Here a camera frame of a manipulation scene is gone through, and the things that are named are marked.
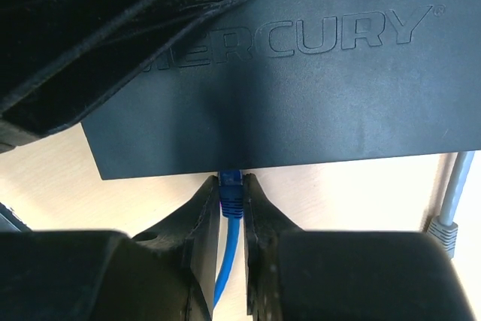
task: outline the cable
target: cable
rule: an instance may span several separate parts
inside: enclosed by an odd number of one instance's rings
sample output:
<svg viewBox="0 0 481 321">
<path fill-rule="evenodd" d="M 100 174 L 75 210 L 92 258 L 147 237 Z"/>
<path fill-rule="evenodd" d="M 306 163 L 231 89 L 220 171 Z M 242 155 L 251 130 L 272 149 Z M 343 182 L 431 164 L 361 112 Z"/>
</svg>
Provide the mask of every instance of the cable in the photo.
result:
<svg viewBox="0 0 481 321">
<path fill-rule="evenodd" d="M 227 241 L 225 243 L 224 259 L 222 261 L 222 267 L 220 268 L 219 275 L 216 280 L 216 288 L 213 296 L 213 306 L 216 307 L 217 302 L 220 300 L 220 296 L 224 291 L 227 284 L 228 277 L 231 273 L 232 266 L 234 264 L 235 250 L 237 249 L 237 240 L 239 239 L 239 229 L 241 227 L 241 221 L 235 218 L 228 219 L 228 231 Z"/>
<path fill-rule="evenodd" d="M 227 241 L 225 243 L 224 259 L 217 276 L 214 289 L 213 306 L 216 307 L 227 284 L 234 264 L 235 250 L 239 239 L 239 229 L 243 216 L 243 176 L 242 171 L 219 172 L 219 194 L 222 215 L 228 219 Z"/>
<path fill-rule="evenodd" d="M 456 156 L 440 215 L 431 220 L 428 228 L 428 234 L 439 241 L 451 259 L 454 257 L 456 239 L 458 238 L 458 224 L 454 222 L 454 216 L 473 158 L 474 152 L 460 152 Z"/>
</svg>

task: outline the blue ethernet cable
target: blue ethernet cable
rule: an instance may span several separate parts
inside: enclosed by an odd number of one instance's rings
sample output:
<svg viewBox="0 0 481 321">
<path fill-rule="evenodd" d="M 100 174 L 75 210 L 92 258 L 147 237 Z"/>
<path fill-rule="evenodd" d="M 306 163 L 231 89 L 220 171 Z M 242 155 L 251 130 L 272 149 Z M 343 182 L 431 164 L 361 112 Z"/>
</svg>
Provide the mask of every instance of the blue ethernet cable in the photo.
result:
<svg viewBox="0 0 481 321">
<path fill-rule="evenodd" d="M 224 259 L 217 276 L 214 289 L 213 306 L 216 307 L 220 296 L 227 284 L 228 277 L 234 264 L 235 250 L 239 239 L 239 229 L 243 216 L 243 177 L 242 171 L 219 172 L 219 194 L 222 215 L 228 218 L 227 241 L 225 244 Z"/>
</svg>

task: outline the gray power cord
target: gray power cord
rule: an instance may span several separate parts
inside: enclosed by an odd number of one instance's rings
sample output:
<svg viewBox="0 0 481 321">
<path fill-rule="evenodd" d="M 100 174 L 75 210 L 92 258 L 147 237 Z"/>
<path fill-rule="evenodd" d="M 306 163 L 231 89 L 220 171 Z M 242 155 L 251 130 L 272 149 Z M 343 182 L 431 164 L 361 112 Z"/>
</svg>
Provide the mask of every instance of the gray power cord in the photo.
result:
<svg viewBox="0 0 481 321">
<path fill-rule="evenodd" d="M 456 156 L 440 215 L 431 220 L 428 228 L 428 234 L 434 236 L 440 242 L 451 259 L 454 257 L 456 238 L 458 237 L 458 224 L 454 222 L 454 216 L 473 157 L 474 151 L 460 152 Z"/>
</svg>

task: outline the gray cable strain relief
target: gray cable strain relief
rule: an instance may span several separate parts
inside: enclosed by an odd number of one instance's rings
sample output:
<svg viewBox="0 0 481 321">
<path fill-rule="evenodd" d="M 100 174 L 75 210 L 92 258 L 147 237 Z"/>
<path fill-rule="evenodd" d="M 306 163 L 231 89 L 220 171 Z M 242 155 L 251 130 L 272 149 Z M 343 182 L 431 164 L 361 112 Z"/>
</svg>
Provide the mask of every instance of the gray cable strain relief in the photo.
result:
<svg viewBox="0 0 481 321">
<path fill-rule="evenodd" d="M 439 217 L 436 216 L 429 224 L 428 234 L 437 239 L 449 258 L 452 259 L 454 257 L 456 238 L 458 237 L 457 223 L 453 222 L 452 225 L 445 226 L 439 221 Z"/>
</svg>

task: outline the brand logo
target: brand logo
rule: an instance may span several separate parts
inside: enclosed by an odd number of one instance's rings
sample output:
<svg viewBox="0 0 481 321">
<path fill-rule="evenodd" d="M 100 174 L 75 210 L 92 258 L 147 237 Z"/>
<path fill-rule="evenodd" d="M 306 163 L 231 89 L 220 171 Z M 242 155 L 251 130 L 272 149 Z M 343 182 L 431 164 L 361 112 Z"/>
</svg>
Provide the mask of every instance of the brand logo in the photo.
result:
<svg viewBox="0 0 481 321">
<path fill-rule="evenodd" d="M 414 30 L 432 8 L 431 5 L 416 8 L 404 18 L 394 10 L 325 17 L 319 19 L 322 35 L 316 35 L 320 39 L 318 44 L 307 41 L 303 20 L 266 23 L 255 30 L 246 27 L 211 30 L 188 51 L 181 53 L 177 50 L 181 46 L 174 47 L 144 71 L 205 66 L 231 60 L 249 61 L 256 57 L 283 58 L 296 53 L 323 54 L 335 47 L 352 50 L 362 41 L 369 47 L 380 47 L 386 22 L 390 22 L 395 30 L 395 43 L 406 44 L 411 42 Z"/>
</svg>

